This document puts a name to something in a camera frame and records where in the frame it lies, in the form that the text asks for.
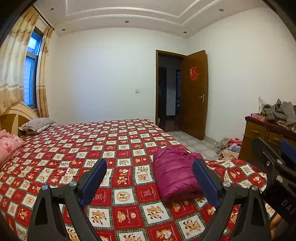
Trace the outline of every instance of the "purple puffer jacket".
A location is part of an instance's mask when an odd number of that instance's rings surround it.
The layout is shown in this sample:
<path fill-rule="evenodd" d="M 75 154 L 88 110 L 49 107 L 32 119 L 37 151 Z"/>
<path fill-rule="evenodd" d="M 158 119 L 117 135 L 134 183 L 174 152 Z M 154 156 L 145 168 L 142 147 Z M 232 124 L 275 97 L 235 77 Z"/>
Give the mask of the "purple puffer jacket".
<path fill-rule="evenodd" d="M 155 152 L 153 167 L 163 202 L 177 202 L 203 196 L 192 172 L 192 163 L 198 158 L 203 160 L 199 153 L 188 153 L 174 146 Z"/>

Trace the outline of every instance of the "red checkered bedspread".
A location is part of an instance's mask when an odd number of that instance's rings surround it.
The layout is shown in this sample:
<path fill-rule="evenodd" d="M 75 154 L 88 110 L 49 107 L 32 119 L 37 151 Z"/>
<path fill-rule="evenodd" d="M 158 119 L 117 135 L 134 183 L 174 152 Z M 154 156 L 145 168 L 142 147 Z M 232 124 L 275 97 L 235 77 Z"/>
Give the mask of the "red checkered bedspread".
<path fill-rule="evenodd" d="M 107 174 L 86 215 L 103 241 L 175 241 L 197 239 L 215 208 L 205 198 L 164 204 L 152 173 L 153 153 L 168 145 L 185 148 L 145 119 L 53 126 L 23 137 L 26 146 L 0 170 L 0 209 L 20 239 L 27 239 L 40 188 L 77 180 L 98 158 Z M 244 161 L 209 161 L 221 179 L 243 187 L 266 186 L 266 176 Z M 78 241 L 64 205 L 60 205 L 72 241 Z M 238 206 L 225 229 L 229 237 Z M 273 210 L 268 207 L 269 215 Z"/>

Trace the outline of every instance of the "curtain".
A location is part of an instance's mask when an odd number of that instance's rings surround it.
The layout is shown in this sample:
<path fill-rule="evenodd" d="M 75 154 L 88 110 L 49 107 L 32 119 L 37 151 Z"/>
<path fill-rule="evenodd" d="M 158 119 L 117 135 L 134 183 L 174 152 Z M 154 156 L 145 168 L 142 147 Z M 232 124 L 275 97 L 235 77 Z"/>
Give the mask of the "curtain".
<path fill-rule="evenodd" d="M 49 41 L 52 37 L 53 28 L 48 26 L 44 32 L 41 43 L 41 57 L 39 53 L 38 67 L 37 67 L 37 115 L 38 117 L 49 117 L 47 99 L 46 99 L 46 86 L 45 86 L 45 70 L 46 61 L 48 57 Z"/>
<path fill-rule="evenodd" d="M 39 13 L 29 8 L 16 22 L 0 48 L 0 115 L 24 100 L 27 47 Z"/>

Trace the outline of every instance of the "headboard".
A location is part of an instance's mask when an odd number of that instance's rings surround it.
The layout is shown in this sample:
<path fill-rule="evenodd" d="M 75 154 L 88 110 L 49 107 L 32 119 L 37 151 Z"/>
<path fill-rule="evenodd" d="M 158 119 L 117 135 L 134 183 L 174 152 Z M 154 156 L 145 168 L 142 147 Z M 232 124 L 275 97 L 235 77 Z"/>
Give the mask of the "headboard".
<path fill-rule="evenodd" d="M 18 127 L 36 118 L 38 118 L 38 116 L 34 111 L 20 102 L 0 116 L 0 130 L 5 129 L 9 133 L 21 137 L 24 132 L 20 131 Z"/>

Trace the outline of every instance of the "white ceiling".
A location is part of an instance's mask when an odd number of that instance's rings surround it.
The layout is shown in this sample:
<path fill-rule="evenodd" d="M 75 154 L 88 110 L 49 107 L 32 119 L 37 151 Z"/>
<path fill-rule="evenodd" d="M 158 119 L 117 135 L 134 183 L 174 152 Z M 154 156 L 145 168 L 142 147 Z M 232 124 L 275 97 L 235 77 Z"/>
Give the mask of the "white ceiling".
<path fill-rule="evenodd" d="M 135 27 L 188 38 L 227 16 L 266 5 L 261 0 L 38 0 L 35 6 L 59 35 L 92 28 Z"/>

